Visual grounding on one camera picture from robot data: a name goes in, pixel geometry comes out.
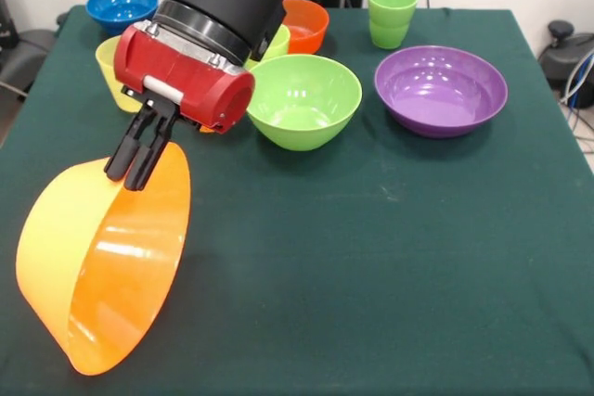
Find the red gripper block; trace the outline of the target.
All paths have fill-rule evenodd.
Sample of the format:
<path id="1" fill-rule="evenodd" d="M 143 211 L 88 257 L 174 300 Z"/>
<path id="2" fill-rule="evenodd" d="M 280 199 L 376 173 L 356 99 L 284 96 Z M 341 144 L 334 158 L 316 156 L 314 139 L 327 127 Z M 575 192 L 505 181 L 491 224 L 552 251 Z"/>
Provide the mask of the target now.
<path id="1" fill-rule="evenodd" d="M 130 191 L 145 188 L 179 112 L 224 134 L 245 114 L 255 87 L 248 70 L 157 24 L 133 24 L 123 32 L 114 70 L 126 93 L 160 96 L 176 105 L 143 104 L 106 164 L 104 172 L 113 182 L 127 173 L 124 187 Z M 154 120 L 152 140 L 141 144 L 140 136 Z"/>

